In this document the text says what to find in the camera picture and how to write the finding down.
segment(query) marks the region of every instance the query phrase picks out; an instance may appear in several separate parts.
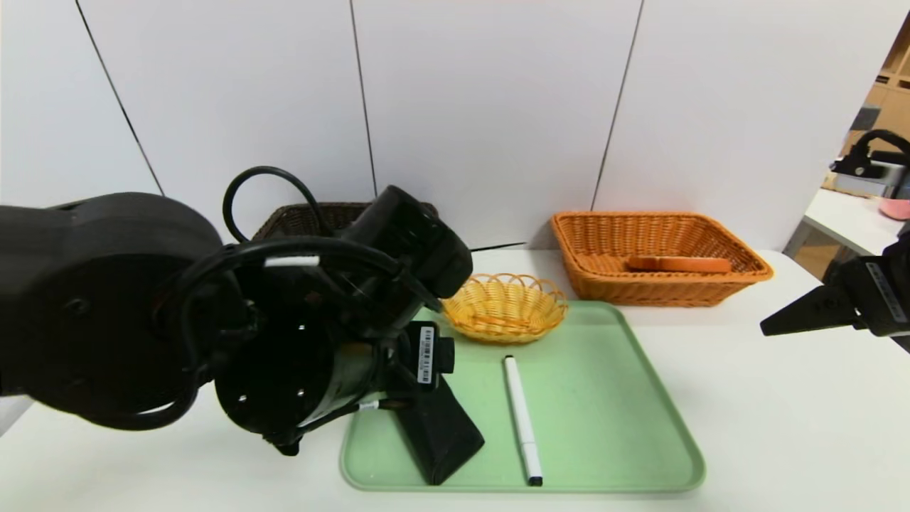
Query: barcode label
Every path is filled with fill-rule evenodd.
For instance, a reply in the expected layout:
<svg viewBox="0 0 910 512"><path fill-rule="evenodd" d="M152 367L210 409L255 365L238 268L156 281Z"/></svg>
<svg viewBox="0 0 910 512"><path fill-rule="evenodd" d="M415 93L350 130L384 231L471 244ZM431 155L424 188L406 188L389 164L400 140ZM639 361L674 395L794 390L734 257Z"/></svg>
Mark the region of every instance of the barcode label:
<svg viewBox="0 0 910 512"><path fill-rule="evenodd" d="M433 338L436 330L432 327L420 327L420 353L417 357L417 382L433 382Z"/></svg>

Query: small yellow basket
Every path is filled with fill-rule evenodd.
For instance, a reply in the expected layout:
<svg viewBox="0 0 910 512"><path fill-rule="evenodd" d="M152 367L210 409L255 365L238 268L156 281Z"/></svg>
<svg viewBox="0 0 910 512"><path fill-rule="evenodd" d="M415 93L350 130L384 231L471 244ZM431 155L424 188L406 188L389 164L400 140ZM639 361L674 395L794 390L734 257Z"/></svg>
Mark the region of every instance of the small yellow basket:
<svg viewBox="0 0 910 512"><path fill-rule="evenodd" d="M550 281L522 274L474 274L442 302L452 327L493 344L539 340L562 322L566 296Z"/></svg>

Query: table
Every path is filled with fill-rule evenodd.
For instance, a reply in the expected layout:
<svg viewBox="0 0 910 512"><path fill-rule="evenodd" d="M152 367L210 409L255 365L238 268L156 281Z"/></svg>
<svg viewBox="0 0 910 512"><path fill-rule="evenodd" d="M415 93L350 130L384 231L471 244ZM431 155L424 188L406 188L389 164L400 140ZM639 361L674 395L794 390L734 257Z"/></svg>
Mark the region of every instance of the table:
<svg viewBox="0 0 910 512"><path fill-rule="evenodd" d="M881 254L897 241L904 223L879 213L878 201L820 189L784 252L795 255L811 229L816 229L861 256Z"/></svg>
<svg viewBox="0 0 910 512"><path fill-rule="evenodd" d="M186 417L147 433L33 405L0 437L0 510L910 509L910 356L850 328L762 337L762 318L818 284L782 254L762 255L775 279L714 308L622 308L703 451L707 477L693 492L360 492L339 471L347 419L284 457L233 426L207 386ZM475 271L533 273L571 292L556 251L476 253Z"/></svg>

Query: green tray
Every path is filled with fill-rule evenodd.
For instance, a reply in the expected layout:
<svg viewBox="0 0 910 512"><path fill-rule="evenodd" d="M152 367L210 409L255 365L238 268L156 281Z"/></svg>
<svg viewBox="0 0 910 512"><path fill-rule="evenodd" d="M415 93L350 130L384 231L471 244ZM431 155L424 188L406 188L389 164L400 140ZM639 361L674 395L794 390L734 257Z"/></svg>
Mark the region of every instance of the green tray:
<svg viewBox="0 0 910 512"><path fill-rule="evenodd" d="M394 415L357 413L341 472L370 491L679 492L704 480L704 460L622 314L604 302L570 302L562 324L538 342L499 347L455 336L446 375L487 443L441 486L428 486ZM543 468L530 487L511 419L502 358L518 360Z"/></svg>

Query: marker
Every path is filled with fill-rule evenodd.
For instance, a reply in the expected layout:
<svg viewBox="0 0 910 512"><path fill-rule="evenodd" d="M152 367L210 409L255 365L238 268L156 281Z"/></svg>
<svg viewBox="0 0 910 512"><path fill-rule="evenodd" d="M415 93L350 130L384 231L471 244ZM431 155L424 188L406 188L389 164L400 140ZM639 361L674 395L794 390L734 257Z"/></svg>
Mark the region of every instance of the marker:
<svg viewBox="0 0 910 512"><path fill-rule="evenodd" d="M534 431L531 430L531 415L528 414L528 403L521 388L521 376L518 374L518 362L511 355L502 360L506 366L506 380L509 382L509 398L512 403L512 418L515 430L521 443L521 455L524 458L524 470L528 476L528 485L543 485L541 458L537 455L537 443L534 442Z"/></svg>

